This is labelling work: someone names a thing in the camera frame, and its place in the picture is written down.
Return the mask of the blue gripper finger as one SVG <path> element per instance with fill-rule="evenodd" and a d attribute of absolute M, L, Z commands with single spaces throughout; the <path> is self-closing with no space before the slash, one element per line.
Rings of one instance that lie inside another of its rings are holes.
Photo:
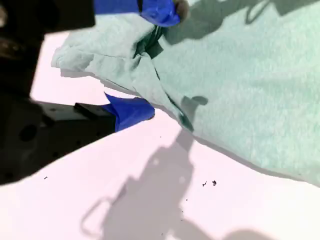
<path fill-rule="evenodd" d="M 155 116 L 155 108 L 144 98 L 121 98 L 107 93 L 104 95 L 109 101 L 108 104 L 76 103 L 74 108 L 91 120 L 107 118 L 107 125 L 114 132 L 130 128 Z"/>
<path fill-rule="evenodd" d="M 183 22 L 189 13 L 186 0 L 95 0 L 97 15 L 138 14 L 160 27 L 172 27 Z"/>

